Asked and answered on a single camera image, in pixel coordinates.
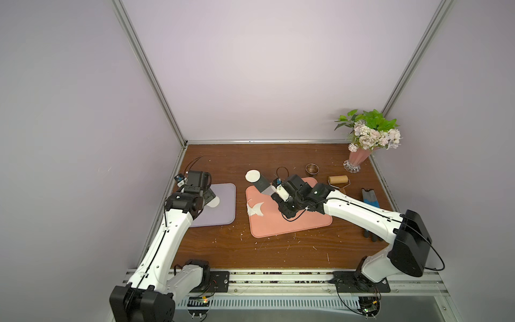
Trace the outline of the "wooden rolling pin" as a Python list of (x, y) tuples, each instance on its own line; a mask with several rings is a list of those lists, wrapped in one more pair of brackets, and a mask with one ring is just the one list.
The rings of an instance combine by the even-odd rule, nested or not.
[(351, 185), (351, 181), (347, 175), (330, 176), (328, 184), (343, 194), (347, 194), (346, 188)]

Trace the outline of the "dough trimming scrap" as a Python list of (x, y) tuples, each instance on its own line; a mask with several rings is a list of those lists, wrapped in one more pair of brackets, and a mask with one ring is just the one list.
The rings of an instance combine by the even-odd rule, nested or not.
[(248, 210), (248, 216), (249, 217), (252, 217), (254, 215), (256, 216), (259, 216), (259, 217), (263, 217), (264, 214), (262, 212), (262, 205), (264, 204), (264, 202), (260, 202), (260, 203), (256, 203), (254, 206), (251, 206), (249, 203), (247, 203), (247, 210)]

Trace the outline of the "small dough piece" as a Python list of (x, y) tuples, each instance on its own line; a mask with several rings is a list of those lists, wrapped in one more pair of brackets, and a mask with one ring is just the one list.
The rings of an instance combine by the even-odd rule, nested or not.
[(250, 183), (258, 182), (260, 180), (260, 178), (261, 178), (261, 173), (259, 170), (249, 170), (245, 174), (246, 181), (248, 181)]

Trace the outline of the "black handled metal scraper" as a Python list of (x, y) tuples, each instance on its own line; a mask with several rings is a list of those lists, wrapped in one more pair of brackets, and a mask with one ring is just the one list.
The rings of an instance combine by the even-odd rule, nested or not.
[(268, 181), (268, 179), (261, 173), (259, 173), (259, 179), (253, 183), (256, 189), (263, 195), (273, 195), (276, 192), (276, 188)]

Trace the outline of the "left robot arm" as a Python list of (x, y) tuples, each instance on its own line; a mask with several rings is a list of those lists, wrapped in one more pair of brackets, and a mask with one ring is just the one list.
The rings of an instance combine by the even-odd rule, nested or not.
[(115, 321), (173, 321), (179, 301), (195, 288), (209, 286), (207, 261), (190, 260), (174, 276), (169, 271), (187, 230), (216, 198), (211, 184), (210, 173), (191, 170), (165, 200), (160, 228), (138, 269), (110, 294)]

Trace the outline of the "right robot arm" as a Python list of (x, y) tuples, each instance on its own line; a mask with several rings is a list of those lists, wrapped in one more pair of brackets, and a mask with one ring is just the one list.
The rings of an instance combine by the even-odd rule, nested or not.
[(355, 277), (370, 283), (402, 272), (421, 277), (431, 249), (431, 238), (418, 213), (386, 211), (351, 198), (332, 186), (310, 186), (298, 175), (281, 184), (273, 183), (271, 197), (281, 214), (291, 219), (300, 211), (317, 212), (355, 224), (388, 245), (373, 256), (366, 256)]

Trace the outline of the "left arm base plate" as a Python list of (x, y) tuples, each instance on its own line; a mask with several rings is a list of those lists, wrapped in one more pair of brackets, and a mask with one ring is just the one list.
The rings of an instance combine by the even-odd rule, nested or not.
[(230, 272), (226, 270), (210, 271), (206, 277), (203, 278), (200, 292), (216, 293), (228, 292), (229, 289)]

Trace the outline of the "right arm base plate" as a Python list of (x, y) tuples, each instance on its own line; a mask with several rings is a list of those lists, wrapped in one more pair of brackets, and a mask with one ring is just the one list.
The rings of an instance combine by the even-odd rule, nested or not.
[(379, 283), (373, 283), (361, 275), (351, 271), (335, 271), (329, 281), (334, 284), (338, 292), (348, 293), (389, 293), (390, 285), (386, 279)]

